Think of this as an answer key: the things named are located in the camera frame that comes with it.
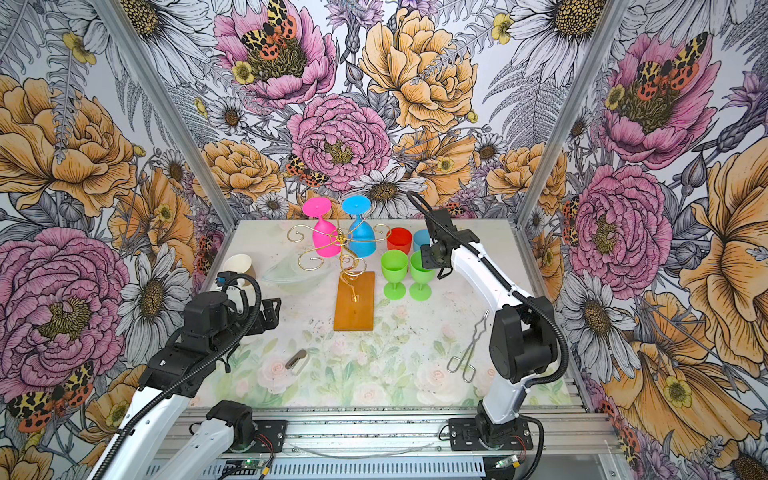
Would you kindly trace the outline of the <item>green wine glass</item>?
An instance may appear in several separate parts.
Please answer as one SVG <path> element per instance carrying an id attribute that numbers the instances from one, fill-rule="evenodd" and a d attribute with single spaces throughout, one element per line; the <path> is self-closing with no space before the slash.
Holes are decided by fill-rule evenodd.
<path id="1" fill-rule="evenodd" d="M 423 265 L 422 254 L 415 252 L 410 257 L 410 273 L 413 284 L 409 289 L 409 294 L 416 301 L 427 301 L 432 295 L 432 289 L 429 283 L 434 279 L 435 272 L 427 269 Z"/>
<path id="2" fill-rule="evenodd" d="M 400 300 L 406 294 L 403 284 L 408 272 L 408 256 L 399 250 L 390 250 L 381 257 L 381 271 L 386 280 L 383 293 L 389 300 Z"/>

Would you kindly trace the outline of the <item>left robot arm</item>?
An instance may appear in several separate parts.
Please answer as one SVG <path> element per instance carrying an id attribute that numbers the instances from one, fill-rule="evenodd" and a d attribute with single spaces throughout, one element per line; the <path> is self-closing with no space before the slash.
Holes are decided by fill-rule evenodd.
<path id="1" fill-rule="evenodd" d="M 91 478 L 144 478 L 171 427 L 217 364 L 227 363 L 245 337 L 279 325 L 281 299 L 263 298 L 252 276 L 224 271 L 218 274 L 217 285 L 186 304 L 182 326 L 150 359 Z M 221 401 L 157 476 L 192 479 L 231 447 L 249 447 L 256 436 L 251 408 Z"/>

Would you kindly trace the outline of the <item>pink wine glass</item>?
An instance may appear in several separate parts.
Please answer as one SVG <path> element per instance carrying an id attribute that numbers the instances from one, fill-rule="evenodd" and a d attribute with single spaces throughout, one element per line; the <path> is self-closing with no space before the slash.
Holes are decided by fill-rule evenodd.
<path id="1" fill-rule="evenodd" d="M 338 241 L 338 228 L 325 216 L 332 212 L 332 202 L 325 197 L 308 199 L 302 212 L 316 219 L 312 228 L 312 240 L 316 253 L 322 258 L 335 257 L 341 253 L 341 244 Z"/>

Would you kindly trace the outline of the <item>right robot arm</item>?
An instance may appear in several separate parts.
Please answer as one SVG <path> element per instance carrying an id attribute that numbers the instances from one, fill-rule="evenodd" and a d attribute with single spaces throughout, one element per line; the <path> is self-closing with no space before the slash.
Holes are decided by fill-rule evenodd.
<path id="1" fill-rule="evenodd" d="M 460 230 L 445 209 L 433 209 L 420 195 L 410 203 L 423 216 L 430 244 L 421 248 L 422 265 L 440 279 L 460 274 L 487 302 L 492 315 L 488 351 L 496 377 L 478 405 L 480 440 L 501 446 L 524 432 L 533 420 L 521 413 L 533 387 L 560 380 L 570 353 L 552 303 L 515 284 L 491 259 L 479 237 Z"/>

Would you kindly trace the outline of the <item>blue wine glass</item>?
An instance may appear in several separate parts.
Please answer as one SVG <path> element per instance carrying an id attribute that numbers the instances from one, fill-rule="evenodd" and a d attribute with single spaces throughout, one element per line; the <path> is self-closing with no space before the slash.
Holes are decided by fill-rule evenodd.
<path id="1" fill-rule="evenodd" d="M 342 202 L 342 209 L 353 218 L 348 230 L 348 248 L 359 258 L 367 258 L 376 251 L 376 237 L 373 228 L 366 221 L 371 201 L 362 195 L 355 195 Z"/>
<path id="2" fill-rule="evenodd" d="M 413 251 L 420 252 L 423 246 L 431 245 L 431 237 L 427 229 L 418 230 L 413 234 Z"/>

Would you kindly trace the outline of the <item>red wine glass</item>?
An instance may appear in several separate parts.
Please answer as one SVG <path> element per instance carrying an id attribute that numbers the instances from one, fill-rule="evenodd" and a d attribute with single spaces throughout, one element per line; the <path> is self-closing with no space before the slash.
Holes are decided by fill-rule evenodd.
<path id="1" fill-rule="evenodd" d="M 388 251 L 400 251 L 409 255 L 412 249 L 413 236 L 410 230 L 395 227 L 390 230 L 386 243 Z"/>

